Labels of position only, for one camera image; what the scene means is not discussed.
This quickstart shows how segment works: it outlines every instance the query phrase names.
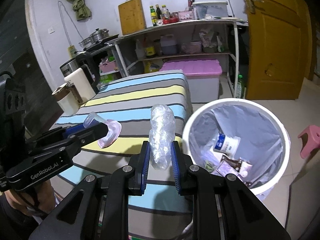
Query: pink plastic stool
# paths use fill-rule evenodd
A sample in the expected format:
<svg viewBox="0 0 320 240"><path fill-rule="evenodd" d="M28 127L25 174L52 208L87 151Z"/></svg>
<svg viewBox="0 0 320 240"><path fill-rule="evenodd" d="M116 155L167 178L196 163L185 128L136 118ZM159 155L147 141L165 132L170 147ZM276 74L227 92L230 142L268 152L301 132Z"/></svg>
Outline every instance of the pink plastic stool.
<svg viewBox="0 0 320 240"><path fill-rule="evenodd" d="M309 125L298 135L298 138L301 138L302 141L304 141L306 135L308 135L306 140L307 143L302 147L300 152L302 159L308 158L314 149L320 148L320 127L316 125Z"/></svg>

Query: cutting board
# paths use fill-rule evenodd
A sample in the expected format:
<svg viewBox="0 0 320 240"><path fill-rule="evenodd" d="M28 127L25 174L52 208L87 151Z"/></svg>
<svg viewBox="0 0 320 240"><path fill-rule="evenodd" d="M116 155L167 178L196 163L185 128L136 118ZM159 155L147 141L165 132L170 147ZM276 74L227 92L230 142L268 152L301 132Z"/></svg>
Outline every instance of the cutting board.
<svg viewBox="0 0 320 240"><path fill-rule="evenodd" d="M141 0L129 0L118 6L122 35L147 28Z"/></svg>

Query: pink plastic lid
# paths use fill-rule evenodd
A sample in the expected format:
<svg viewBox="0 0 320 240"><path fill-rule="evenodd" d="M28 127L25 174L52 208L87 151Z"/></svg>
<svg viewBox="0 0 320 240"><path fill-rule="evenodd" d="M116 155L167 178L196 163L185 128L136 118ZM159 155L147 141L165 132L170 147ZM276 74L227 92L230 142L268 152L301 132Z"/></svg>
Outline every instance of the pink plastic lid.
<svg viewBox="0 0 320 240"><path fill-rule="evenodd" d="M219 76L222 69L217 59L173 60L163 64L160 71L180 69L186 76Z"/></svg>

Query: person's arm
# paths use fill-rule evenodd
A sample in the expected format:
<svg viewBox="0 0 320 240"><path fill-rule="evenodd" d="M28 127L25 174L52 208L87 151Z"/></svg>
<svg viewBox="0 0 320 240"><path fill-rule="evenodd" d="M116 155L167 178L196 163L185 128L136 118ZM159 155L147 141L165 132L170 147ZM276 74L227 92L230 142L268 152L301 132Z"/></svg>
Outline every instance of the person's arm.
<svg viewBox="0 0 320 240"><path fill-rule="evenodd" d="M36 187L37 197L40 202L39 209L46 213L50 213L55 207L55 197L50 181L46 181ZM22 193L23 197L34 204L32 197L26 193ZM27 204L17 195L14 190L6 191L0 196L0 238L1 240L22 239L27 240L30 234L36 229L38 223L31 216L27 209ZM12 234L15 232L19 238L15 238Z"/></svg>

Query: wooden door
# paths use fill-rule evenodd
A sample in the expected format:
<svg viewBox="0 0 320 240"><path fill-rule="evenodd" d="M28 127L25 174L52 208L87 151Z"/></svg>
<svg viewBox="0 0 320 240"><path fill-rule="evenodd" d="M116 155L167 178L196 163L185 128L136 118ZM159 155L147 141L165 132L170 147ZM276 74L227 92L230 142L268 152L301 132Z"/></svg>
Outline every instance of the wooden door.
<svg viewBox="0 0 320 240"><path fill-rule="evenodd" d="M297 99L310 67L311 24L304 0L246 0L250 34L247 99Z"/></svg>

